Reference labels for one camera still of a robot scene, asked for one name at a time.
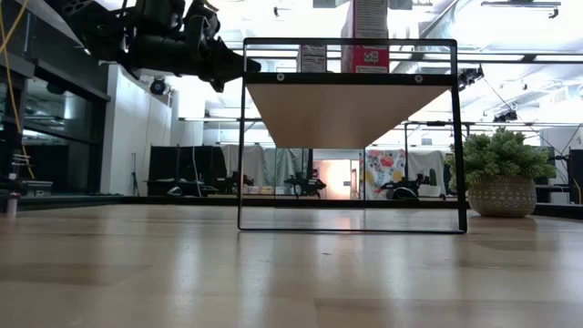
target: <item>yellow cable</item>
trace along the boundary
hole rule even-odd
[[[579,205],[581,205],[581,187],[579,187],[579,184],[577,183],[576,179],[573,179],[573,182],[575,182],[575,186],[577,187],[577,190],[579,191]]]
[[[8,42],[10,41],[10,37],[12,36],[10,33],[14,32],[16,26],[18,26],[18,23],[22,19],[22,14],[24,13],[24,9],[26,9],[27,3],[28,3],[28,0],[25,0],[25,2],[23,3],[22,9],[20,11],[20,14],[18,15],[15,22],[13,23],[12,28],[10,29],[10,32],[8,33],[8,36],[6,36],[6,34],[5,34],[4,15],[2,12],[2,7],[0,6],[0,30],[2,31],[2,39],[4,40],[4,43],[2,44],[2,47],[0,48],[0,53],[2,53],[2,50],[5,49],[5,45],[7,45]],[[6,76],[8,77],[8,90],[10,91],[10,100],[12,100],[12,109],[15,113],[16,129],[18,130],[18,133],[22,136],[22,128],[20,127],[20,119],[18,116],[18,109],[16,108],[15,91],[14,91],[14,88],[12,85],[12,75],[10,74],[10,63],[8,61],[8,52],[6,52],[4,58],[5,58],[5,62],[6,62]],[[25,155],[26,167],[28,168],[28,173],[30,173],[30,178],[35,179],[36,178],[35,173],[33,173],[33,170],[30,167],[30,162],[28,160],[28,154],[26,153],[26,147],[22,143],[22,141],[21,141],[21,146],[22,146],[22,152]]]
[[[10,41],[10,38],[12,38],[12,34],[16,31],[16,27],[18,26],[18,23],[20,23],[22,16],[25,14],[27,5],[28,5],[28,0],[25,0],[24,3],[22,3],[22,8],[20,8],[20,12],[18,13],[18,16],[16,17],[15,22],[12,24],[12,27],[10,27],[10,31],[8,31],[8,35],[6,37],[3,37],[3,40],[5,40],[5,41],[0,46],[0,54],[2,54],[4,49],[6,49],[6,46],[8,46],[8,41]]]

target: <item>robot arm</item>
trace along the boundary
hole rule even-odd
[[[225,83],[242,76],[243,57],[215,39],[220,22],[202,0],[194,0],[185,15],[184,0],[137,0],[113,11],[94,0],[45,1],[92,56],[118,62],[135,78],[141,68],[193,75],[222,92]],[[247,71],[260,70],[247,59]]]

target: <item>green succulent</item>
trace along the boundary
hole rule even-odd
[[[524,141],[525,135],[505,128],[498,128],[492,137],[470,135],[464,143],[465,187],[494,176],[555,178],[555,167],[547,164],[547,149],[525,145]],[[445,163],[452,174],[450,188],[455,190],[455,156],[447,157]]]

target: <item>potted plant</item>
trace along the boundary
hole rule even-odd
[[[498,128],[496,133],[470,135],[464,143],[465,188],[472,210],[482,216],[522,218],[537,205],[534,179],[554,178],[544,148],[524,144],[522,133]],[[450,165],[450,187],[456,188],[455,157]]]

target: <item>woven planter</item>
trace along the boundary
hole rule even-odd
[[[470,187],[467,197],[472,210],[487,217],[523,218],[537,205],[532,179],[494,177]]]

